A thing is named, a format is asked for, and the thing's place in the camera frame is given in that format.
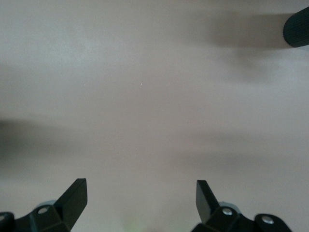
gray surface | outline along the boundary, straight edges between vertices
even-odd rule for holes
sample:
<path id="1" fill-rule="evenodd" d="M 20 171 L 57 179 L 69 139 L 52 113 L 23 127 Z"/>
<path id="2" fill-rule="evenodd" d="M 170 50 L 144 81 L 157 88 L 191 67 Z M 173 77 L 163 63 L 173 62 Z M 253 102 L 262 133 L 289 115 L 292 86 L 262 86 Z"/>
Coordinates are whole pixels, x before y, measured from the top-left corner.
<path id="1" fill-rule="evenodd" d="M 307 1 L 0 2 L 0 210 L 86 177 L 74 232 L 188 232 L 197 179 L 219 201 L 309 215 Z"/>

